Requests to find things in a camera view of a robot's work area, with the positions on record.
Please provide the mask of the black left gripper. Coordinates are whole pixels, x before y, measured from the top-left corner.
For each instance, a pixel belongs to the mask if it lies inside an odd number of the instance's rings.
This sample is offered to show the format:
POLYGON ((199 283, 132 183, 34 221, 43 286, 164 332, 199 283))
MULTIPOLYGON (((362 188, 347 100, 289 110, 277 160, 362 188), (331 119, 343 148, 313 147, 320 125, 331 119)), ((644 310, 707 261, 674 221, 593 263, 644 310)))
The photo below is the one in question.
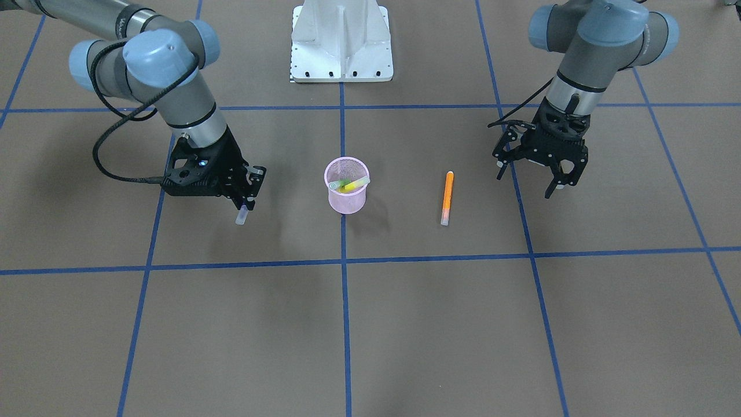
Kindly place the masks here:
POLYGON ((497 159, 497 180, 501 180, 508 166, 519 159, 529 159, 547 166, 553 179, 544 198, 549 199, 557 189, 575 186, 589 161, 585 134, 590 127, 590 115, 567 114, 543 98, 532 122, 498 120, 492 127, 503 127, 503 133, 492 155, 497 159), (511 148, 511 143, 520 144, 511 148))

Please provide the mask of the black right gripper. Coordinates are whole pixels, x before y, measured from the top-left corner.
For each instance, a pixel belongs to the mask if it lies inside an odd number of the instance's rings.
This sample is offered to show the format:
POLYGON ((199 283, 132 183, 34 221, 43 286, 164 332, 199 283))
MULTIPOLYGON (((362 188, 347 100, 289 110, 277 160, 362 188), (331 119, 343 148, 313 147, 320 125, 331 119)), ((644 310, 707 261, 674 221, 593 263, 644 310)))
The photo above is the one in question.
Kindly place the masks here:
POLYGON ((254 210, 265 180, 264 166, 250 166, 230 129, 214 144, 194 148, 181 137, 175 141, 160 187, 174 197, 225 197, 237 210, 254 210))

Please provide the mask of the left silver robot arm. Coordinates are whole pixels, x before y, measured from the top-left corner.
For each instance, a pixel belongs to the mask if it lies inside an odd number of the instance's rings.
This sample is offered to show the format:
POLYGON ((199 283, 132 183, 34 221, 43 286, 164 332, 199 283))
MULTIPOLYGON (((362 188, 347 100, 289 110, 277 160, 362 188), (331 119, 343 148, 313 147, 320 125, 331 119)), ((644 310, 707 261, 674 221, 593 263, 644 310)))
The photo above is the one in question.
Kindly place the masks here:
POLYGON ((492 154, 498 178, 527 159, 551 170, 545 197, 579 182, 588 164, 590 117, 620 71, 655 63, 678 44, 680 27, 667 13, 636 1, 569 1, 538 8, 529 22, 530 44, 563 54, 545 97, 527 122, 505 115, 492 154))

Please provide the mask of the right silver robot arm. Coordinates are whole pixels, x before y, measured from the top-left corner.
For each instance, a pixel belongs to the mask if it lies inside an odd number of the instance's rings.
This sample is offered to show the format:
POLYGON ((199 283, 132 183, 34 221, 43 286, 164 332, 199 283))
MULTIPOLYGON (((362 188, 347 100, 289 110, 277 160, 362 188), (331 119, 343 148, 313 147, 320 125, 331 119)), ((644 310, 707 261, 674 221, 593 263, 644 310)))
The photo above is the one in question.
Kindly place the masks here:
POLYGON ((201 70, 217 61, 219 37, 201 20, 176 21, 126 1, 3 1, 2 10, 23 10, 92 32, 69 53, 72 78, 119 117, 93 146, 93 160, 116 181, 154 184, 174 197, 225 197, 237 222, 256 205, 266 168, 252 166, 201 70), (126 122, 159 115, 175 138, 164 174, 125 177, 103 166, 100 149, 126 122))

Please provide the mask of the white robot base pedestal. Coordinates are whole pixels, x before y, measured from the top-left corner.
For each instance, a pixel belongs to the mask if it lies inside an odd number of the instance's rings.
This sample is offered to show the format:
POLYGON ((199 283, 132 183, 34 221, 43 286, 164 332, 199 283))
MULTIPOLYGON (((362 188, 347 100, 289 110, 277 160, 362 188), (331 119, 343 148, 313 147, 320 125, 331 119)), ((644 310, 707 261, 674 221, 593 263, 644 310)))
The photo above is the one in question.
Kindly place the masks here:
POLYGON ((289 79, 296 83, 388 82, 391 24, 376 1, 304 1, 292 13, 289 79))

